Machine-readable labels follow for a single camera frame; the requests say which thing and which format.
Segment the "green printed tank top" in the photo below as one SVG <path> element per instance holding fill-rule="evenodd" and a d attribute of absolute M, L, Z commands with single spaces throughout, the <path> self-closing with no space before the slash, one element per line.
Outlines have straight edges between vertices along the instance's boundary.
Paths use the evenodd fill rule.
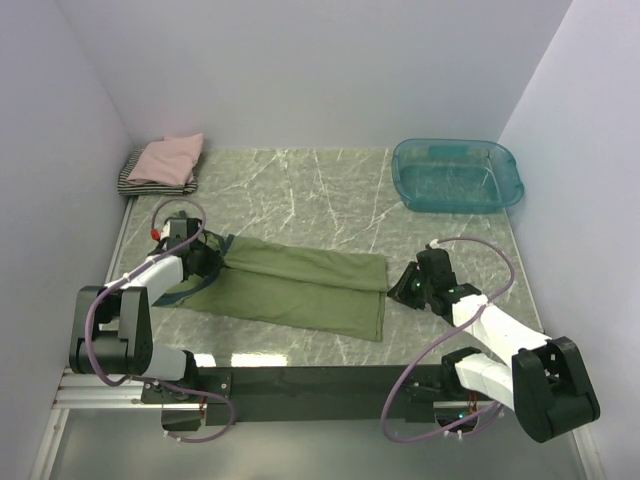
<path fill-rule="evenodd" d="M 382 340 L 388 291 L 384 256 L 211 233 L 205 244 L 221 268 L 190 277 L 157 306 Z"/>

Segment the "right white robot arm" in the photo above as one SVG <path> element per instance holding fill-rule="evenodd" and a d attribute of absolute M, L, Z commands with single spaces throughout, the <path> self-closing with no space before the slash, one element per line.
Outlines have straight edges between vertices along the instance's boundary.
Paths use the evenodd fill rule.
<path fill-rule="evenodd" d="M 435 380 L 402 374 L 407 391 L 435 401 L 482 394 L 513 411 L 538 443 L 599 419 L 600 404 L 577 344 L 525 326 L 475 286 L 458 282 L 446 250 L 418 253 L 387 295 L 414 310 L 430 309 L 483 346 L 443 356 Z"/>

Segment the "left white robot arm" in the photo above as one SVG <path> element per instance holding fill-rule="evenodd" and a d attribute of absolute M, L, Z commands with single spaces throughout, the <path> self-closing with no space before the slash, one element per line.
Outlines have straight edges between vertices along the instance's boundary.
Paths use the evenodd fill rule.
<path fill-rule="evenodd" d="M 151 230 L 155 248 L 133 272 L 104 286 L 86 286 L 76 297 L 69 365 L 109 386 L 144 377 L 163 380 L 176 401 L 200 388 L 193 354 L 153 340 L 151 308 L 171 305 L 211 284 L 223 267 L 228 242 L 185 214 Z"/>

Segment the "striped folded tank top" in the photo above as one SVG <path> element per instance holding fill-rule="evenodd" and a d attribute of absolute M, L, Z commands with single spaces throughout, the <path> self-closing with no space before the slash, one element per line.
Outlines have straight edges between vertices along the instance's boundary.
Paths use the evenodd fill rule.
<path fill-rule="evenodd" d="M 198 180 L 192 175 L 190 180 L 182 186 L 163 185 L 157 182 L 134 184 L 128 181 L 129 175 L 137 165 L 143 150 L 135 150 L 120 170 L 117 191 L 123 197 L 145 196 L 145 195 L 165 195 L 165 196 L 187 196 L 195 193 L 198 189 Z"/>

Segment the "pink folded tank top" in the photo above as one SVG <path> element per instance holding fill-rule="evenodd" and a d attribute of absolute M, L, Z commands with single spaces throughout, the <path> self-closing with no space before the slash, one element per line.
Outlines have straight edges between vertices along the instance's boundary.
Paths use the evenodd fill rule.
<path fill-rule="evenodd" d="M 203 133 L 151 142 L 142 151 L 126 181 L 134 185 L 157 183 L 184 187 L 194 180 L 194 169 L 203 146 Z"/>

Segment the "teal plastic bin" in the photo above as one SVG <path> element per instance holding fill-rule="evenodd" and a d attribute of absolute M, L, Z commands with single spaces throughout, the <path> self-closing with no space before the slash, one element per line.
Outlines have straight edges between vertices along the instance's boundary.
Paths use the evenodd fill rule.
<path fill-rule="evenodd" d="M 420 213 L 493 214 L 524 196 L 515 157 L 491 141 L 404 140 L 391 174 L 404 206 Z"/>

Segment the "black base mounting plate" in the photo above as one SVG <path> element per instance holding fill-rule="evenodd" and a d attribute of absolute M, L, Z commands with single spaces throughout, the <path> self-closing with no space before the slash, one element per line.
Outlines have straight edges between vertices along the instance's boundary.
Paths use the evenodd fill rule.
<path fill-rule="evenodd" d="M 195 431 L 238 422 L 371 420 L 381 416 L 385 401 L 402 374 L 401 365 L 200 367 L 182 391 L 147 383 L 143 405 L 162 410 L 171 431 Z M 446 379 L 450 369 L 417 366 L 404 380 L 388 411 L 391 419 L 432 423 L 440 413 L 463 410 L 472 402 L 488 404 L 481 393 Z"/>

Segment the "aluminium rail frame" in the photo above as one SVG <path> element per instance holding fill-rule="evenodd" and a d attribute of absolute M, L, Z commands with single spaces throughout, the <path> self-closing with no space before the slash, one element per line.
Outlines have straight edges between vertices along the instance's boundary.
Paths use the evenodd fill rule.
<path fill-rule="evenodd" d="M 73 372 L 63 371 L 48 422 L 36 455 L 30 479 L 49 479 L 64 436 L 70 412 L 73 409 L 97 409 L 130 406 L 122 393 L 107 394 L 105 386 L 99 386 L 94 377 L 73 379 Z"/>

